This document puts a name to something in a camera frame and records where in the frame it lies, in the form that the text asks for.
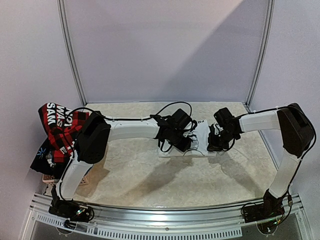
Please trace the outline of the white and green raglan shirt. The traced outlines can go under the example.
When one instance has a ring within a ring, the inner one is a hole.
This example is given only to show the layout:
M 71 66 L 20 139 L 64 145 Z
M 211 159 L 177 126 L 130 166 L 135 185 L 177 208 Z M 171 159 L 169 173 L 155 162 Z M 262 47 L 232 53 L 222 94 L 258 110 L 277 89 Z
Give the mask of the white and green raglan shirt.
M 192 142 L 190 147 L 182 152 L 176 147 L 172 147 L 168 152 L 163 152 L 158 148 L 158 157 L 160 158 L 170 158 L 170 157 L 195 157 L 195 158 L 205 158 L 205 157 L 215 157 L 217 153 L 215 151 L 208 151 L 208 137 L 210 133 L 210 128 L 208 121 L 206 119 L 198 120 L 197 127 L 188 133 L 185 133 L 185 137 L 189 137 Z

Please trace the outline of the red black plaid garment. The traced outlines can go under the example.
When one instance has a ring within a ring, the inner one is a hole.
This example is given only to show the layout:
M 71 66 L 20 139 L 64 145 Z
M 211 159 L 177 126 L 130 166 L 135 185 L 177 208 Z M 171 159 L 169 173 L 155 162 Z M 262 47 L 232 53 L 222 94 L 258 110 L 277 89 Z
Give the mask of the red black plaid garment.
M 90 114 L 82 111 L 73 112 L 54 102 L 45 103 L 39 108 L 38 114 L 52 151 L 51 162 L 68 162 L 76 137 Z

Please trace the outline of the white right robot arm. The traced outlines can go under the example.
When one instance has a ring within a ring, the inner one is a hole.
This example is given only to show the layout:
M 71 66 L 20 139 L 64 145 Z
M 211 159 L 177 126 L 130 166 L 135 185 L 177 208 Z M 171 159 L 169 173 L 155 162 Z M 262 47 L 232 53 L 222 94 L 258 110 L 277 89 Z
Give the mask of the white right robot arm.
M 234 116 L 227 107 L 213 115 L 216 123 L 209 126 L 207 150 L 227 152 L 241 134 L 255 131 L 279 131 L 283 155 L 275 178 L 266 191 L 274 199 L 289 190 L 301 161 L 314 147 L 316 130 L 297 103 Z

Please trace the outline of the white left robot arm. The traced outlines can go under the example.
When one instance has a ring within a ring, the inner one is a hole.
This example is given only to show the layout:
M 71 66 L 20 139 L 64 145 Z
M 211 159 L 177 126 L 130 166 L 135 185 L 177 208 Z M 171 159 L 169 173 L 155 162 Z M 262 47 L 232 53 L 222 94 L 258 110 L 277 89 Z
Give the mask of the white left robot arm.
M 69 132 L 62 133 L 69 161 L 51 190 L 53 199 L 57 200 L 55 209 L 63 217 L 70 217 L 74 213 L 74 205 L 69 201 L 72 201 L 82 178 L 103 159 L 108 142 L 135 138 L 155 139 L 161 146 L 168 143 L 170 148 L 184 153 L 191 146 L 192 140 L 187 134 L 194 127 L 196 124 L 191 116 L 182 109 L 173 115 L 155 114 L 143 119 L 112 119 L 99 111 L 92 112 L 76 131 L 74 139 L 70 138 Z

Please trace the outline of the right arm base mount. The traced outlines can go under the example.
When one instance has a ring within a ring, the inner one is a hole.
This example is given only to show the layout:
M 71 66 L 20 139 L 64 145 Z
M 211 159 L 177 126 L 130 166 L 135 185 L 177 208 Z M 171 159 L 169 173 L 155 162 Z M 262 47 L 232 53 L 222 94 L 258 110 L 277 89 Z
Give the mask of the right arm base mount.
M 288 204 L 291 207 L 293 200 L 288 190 L 284 195 L 276 198 L 270 193 L 269 189 L 267 189 L 264 193 L 262 198 L 263 202 L 261 204 L 253 202 L 246 203 L 240 209 L 240 213 L 245 223 L 257 222 L 278 216 L 281 216 L 283 219 L 285 216 L 285 208 L 283 206 L 283 200 L 285 197 L 287 197 Z

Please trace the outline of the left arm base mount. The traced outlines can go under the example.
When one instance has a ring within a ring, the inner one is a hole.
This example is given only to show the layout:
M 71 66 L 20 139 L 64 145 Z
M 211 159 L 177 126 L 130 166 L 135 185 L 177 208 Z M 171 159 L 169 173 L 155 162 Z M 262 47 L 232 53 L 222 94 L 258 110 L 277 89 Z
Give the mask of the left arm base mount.
M 71 222 L 88 223 L 95 217 L 94 209 L 91 206 L 73 200 L 53 199 L 48 212 L 69 219 Z

